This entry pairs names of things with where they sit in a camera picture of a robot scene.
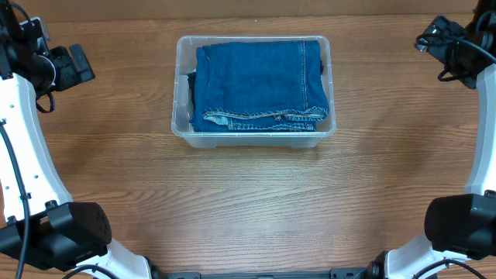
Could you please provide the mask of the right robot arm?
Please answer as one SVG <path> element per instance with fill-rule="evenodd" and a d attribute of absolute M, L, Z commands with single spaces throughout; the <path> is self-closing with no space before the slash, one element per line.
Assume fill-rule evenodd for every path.
<path fill-rule="evenodd" d="M 495 255 L 495 0 L 480 0 L 465 27 L 436 17 L 415 47 L 444 66 L 439 81 L 460 81 L 478 93 L 477 143 L 463 194 L 434 199 L 424 231 L 404 246 L 384 251 L 358 278 L 435 278 L 456 265 Z"/>

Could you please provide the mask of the blue denim jeans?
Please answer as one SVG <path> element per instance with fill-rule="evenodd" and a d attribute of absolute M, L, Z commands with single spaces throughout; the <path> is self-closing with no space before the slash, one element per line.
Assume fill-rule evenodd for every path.
<path fill-rule="evenodd" d="M 316 40 L 212 44 L 196 58 L 196 132 L 314 132 L 329 117 Z"/>

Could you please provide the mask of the black cloth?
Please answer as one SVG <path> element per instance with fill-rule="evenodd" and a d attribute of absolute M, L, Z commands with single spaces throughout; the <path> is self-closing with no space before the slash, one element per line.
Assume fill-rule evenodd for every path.
<path fill-rule="evenodd" d="M 196 82 L 196 72 L 191 72 L 187 74 L 188 76 L 188 87 L 189 87 L 189 92 L 190 92 L 190 99 L 191 99 L 191 105 L 192 105 L 192 110 L 191 110 L 191 118 L 190 121 L 195 117 L 195 82 Z"/>

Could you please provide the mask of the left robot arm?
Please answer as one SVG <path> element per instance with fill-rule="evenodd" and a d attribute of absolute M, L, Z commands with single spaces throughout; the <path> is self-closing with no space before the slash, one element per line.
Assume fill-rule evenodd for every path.
<path fill-rule="evenodd" d="M 75 202 L 51 160 L 38 115 L 42 97 L 90 81 L 94 72 L 78 44 L 49 48 L 39 18 L 1 3 L 1 191 L 6 225 L 1 252 L 67 277 L 160 278 L 161 270 L 112 236 L 94 202 Z"/>

